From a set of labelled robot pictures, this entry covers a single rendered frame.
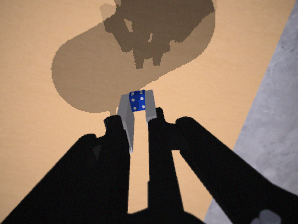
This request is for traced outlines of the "blue die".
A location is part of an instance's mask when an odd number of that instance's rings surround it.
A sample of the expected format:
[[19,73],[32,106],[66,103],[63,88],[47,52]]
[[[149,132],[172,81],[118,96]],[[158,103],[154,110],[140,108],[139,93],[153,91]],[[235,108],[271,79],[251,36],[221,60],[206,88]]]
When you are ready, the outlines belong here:
[[145,90],[130,92],[129,100],[132,112],[145,110]]

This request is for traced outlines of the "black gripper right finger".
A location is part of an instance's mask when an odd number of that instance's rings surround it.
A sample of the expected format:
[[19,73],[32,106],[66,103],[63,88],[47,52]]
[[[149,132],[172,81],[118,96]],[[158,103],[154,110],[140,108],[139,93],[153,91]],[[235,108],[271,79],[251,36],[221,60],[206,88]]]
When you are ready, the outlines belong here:
[[172,150],[180,155],[232,224],[298,224],[298,195],[273,183],[192,117],[168,123],[145,91],[148,224],[187,224]]

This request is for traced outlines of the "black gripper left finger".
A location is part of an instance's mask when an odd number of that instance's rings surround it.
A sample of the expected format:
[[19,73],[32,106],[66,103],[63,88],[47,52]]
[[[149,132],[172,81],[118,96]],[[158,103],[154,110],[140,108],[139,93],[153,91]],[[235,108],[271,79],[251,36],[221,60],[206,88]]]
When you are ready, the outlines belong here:
[[105,135],[81,136],[0,224],[111,224],[112,212],[128,213],[135,123],[129,94],[103,121]]

